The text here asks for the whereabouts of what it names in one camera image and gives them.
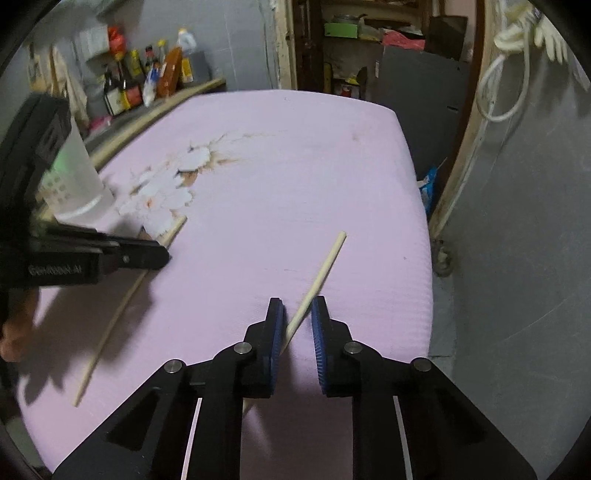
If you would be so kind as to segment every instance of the plastic cup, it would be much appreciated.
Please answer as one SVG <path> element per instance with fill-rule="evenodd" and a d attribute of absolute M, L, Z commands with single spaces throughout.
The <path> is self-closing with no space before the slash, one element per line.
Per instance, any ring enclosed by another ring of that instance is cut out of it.
<path fill-rule="evenodd" d="M 40 193 L 59 222 L 87 226 L 115 202 L 94 168 L 74 119 L 72 132 L 50 171 L 41 180 Z"/>

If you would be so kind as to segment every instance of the door frame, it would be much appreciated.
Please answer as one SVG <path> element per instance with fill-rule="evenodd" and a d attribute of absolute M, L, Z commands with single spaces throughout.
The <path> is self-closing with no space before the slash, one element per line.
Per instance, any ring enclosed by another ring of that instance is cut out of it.
<path fill-rule="evenodd" d="M 297 90 L 293 3 L 292 0 L 271 0 L 271 8 L 275 17 L 277 83 L 280 89 Z"/>
<path fill-rule="evenodd" d="M 476 152 L 486 133 L 488 122 L 476 106 L 476 90 L 486 69 L 498 54 L 493 39 L 501 27 L 501 18 L 495 11 L 495 3 L 491 0 L 476 0 L 474 56 L 468 95 L 458 127 L 456 146 L 438 175 L 436 183 L 438 192 L 436 193 L 440 192 L 440 195 L 437 195 L 439 198 L 435 198 L 436 207 L 429 220 L 431 238 L 438 238 L 441 235 L 468 180 Z M 496 100 L 498 89 L 499 82 L 495 82 L 489 89 L 491 102 Z"/>

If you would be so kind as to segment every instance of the wooden shelf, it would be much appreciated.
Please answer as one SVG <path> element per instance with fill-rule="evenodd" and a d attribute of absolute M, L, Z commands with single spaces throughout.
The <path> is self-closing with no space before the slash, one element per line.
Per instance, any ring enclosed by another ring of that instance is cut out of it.
<path fill-rule="evenodd" d="M 353 41 L 362 41 L 366 43 L 377 43 L 378 45 L 382 43 L 381 40 L 366 40 L 365 38 L 351 38 L 351 37 L 333 37 L 332 35 L 325 35 L 325 38 L 335 38 L 337 40 L 353 40 Z"/>
<path fill-rule="evenodd" d="M 385 10 L 391 10 L 400 12 L 407 15 L 419 16 L 421 11 L 419 8 L 405 7 L 401 5 L 390 5 L 383 2 L 372 2 L 370 0 L 322 0 L 323 5 L 354 5 L 356 7 L 374 7 L 383 8 Z"/>

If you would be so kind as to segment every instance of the metal screw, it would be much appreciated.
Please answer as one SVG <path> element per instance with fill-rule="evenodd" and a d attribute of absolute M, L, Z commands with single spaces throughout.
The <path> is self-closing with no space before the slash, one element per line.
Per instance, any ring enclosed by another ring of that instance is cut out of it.
<path fill-rule="evenodd" d="M 248 342 L 238 342 L 236 345 L 234 345 L 234 351 L 241 355 L 244 355 L 245 353 L 248 353 L 251 350 L 252 345 Z"/>
<path fill-rule="evenodd" d="M 415 358 L 413 360 L 413 367 L 420 372 L 428 372 L 431 370 L 433 364 L 428 358 Z"/>
<path fill-rule="evenodd" d="M 175 374 L 176 372 L 181 370 L 182 367 L 183 363 L 180 360 L 169 360 L 164 364 L 164 370 L 169 374 Z"/>
<path fill-rule="evenodd" d="M 359 342 L 347 342 L 345 344 L 345 352 L 347 353 L 351 353 L 352 355 L 359 353 L 361 350 L 363 350 L 363 345 L 361 345 L 361 343 Z"/>

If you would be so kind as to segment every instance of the green box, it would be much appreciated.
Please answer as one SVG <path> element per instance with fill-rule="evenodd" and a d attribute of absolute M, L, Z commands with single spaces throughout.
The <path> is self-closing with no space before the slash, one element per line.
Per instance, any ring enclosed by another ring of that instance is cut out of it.
<path fill-rule="evenodd" d="M 325 23 L 325 37 L 357 38 L 358 26 L 351 23 Z"/>

